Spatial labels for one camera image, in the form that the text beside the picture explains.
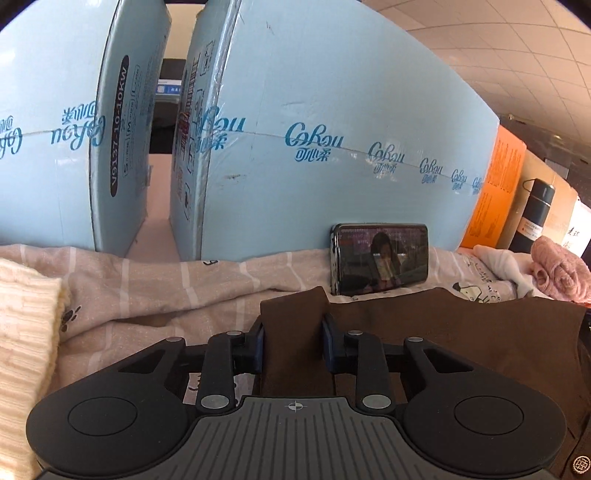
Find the brown garment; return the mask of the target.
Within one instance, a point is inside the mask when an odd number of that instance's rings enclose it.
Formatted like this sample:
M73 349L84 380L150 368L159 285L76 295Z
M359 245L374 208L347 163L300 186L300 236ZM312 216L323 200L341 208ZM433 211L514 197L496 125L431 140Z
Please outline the brown garment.
M567 434L551 472L576 479L574 462L590 454L590 315L582 306L523 298L476 303L441 289L352 303L329 302L324 289L267 300L263 374L254 391L267 397L353 399L353 378L332 379L322 360L322 318L388 344L422 337L552 398Z

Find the black smartphone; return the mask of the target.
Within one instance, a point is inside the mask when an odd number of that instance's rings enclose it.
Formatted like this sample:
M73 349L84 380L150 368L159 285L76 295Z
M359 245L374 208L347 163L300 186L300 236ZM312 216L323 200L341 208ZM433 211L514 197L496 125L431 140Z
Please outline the black smartphone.
M423 224L335 225L329 242L332 294L353 297L422 283L429 256Z

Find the striped cartoon bed sheet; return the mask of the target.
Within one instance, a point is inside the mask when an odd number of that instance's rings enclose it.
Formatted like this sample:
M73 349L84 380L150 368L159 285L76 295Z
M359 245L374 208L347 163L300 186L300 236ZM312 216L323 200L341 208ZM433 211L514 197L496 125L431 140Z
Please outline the striped cartoon bed sheet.
M268 299L317 287L329 292L329 255L322 250L242 263L142 263L74 247L9 245L3 259L59 278L69 292L48 389L168 336L204 343L225 330L249 329Z

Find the white folded garment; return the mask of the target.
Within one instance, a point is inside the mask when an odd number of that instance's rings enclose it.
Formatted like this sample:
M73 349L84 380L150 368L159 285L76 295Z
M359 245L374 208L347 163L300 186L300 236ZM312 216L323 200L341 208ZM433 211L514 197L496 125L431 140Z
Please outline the white folded garment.
M476 245L473 254L501 280L510 281L516 290L518 298L539 297L549 299L549 296L537 288L533 276L533 259L528 253L514 253L510 250L495 249L488 246Z

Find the cream knitted sweater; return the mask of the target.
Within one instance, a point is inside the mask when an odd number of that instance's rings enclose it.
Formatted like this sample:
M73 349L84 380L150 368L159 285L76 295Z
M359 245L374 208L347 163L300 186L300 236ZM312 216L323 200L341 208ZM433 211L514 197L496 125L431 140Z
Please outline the cream knitted sweater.
M59 278L1 261L1 477L38 473L26 438L32 408L55 369L61 318L70 300Z

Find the dark blue vacuum bottle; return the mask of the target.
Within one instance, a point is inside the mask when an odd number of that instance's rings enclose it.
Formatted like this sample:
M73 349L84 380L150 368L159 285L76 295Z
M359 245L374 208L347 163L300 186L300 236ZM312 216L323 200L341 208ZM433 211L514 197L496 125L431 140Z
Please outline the dark blue vacuum bottle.
M533 243L541 237L548 217L555 189L536 178L530 190L522 217L518 222L509 250L515 253L530 253Z

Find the pink knitted sweater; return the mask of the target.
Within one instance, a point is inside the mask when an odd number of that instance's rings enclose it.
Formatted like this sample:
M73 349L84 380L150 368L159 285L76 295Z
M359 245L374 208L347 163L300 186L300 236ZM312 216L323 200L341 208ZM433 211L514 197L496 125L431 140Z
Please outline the pink knitted sweater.
M541 292L555 300L590 306L590 271L580 257L546 236L533 243L531 257Z

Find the orange cardboard box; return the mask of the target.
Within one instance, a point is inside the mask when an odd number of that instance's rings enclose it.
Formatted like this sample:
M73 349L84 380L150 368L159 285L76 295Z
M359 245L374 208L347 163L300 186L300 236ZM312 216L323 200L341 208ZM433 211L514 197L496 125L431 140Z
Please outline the orange cardboard box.
M473 185L473 188L480 187L478 201L464 234L462 248L497 246L513 204L526 151L527 146L521 139L499 126L487 174Z

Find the light blue carton right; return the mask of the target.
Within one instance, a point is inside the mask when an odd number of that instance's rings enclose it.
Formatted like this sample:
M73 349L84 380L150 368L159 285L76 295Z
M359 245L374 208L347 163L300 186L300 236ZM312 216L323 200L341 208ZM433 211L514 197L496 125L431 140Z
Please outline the light blue carton right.
M359 1L211 1L197 16L173 146L181 259L324 249L339 223L419 223L453 250L498 116Z

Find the light blue carton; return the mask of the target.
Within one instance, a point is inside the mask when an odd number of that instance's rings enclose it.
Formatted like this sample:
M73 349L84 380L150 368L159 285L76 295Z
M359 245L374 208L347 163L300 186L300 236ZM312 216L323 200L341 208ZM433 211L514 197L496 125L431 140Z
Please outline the light blue carton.
M122 256L146 214L161 1L36 1L1 32L1 241Z
M211 1L197 16L173 146L181 259L324 249L339 223L419 223L453 250L498 116L359 1Z

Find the white paper bag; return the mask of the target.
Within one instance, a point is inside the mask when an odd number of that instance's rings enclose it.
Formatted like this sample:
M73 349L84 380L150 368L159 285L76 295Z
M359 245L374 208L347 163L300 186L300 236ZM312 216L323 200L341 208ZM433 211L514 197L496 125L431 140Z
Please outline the white paper bag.
M580 199L573 208L570 223L562 241L562 247L582 257L591 239L591 209Z

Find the light blue carton left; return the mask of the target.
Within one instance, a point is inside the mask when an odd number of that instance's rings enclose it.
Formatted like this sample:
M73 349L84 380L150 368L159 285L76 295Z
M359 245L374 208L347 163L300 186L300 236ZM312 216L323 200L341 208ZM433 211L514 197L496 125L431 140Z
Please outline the light blue carton left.
M1 241L122 256L146 214L161 1L36 1L1 32Z

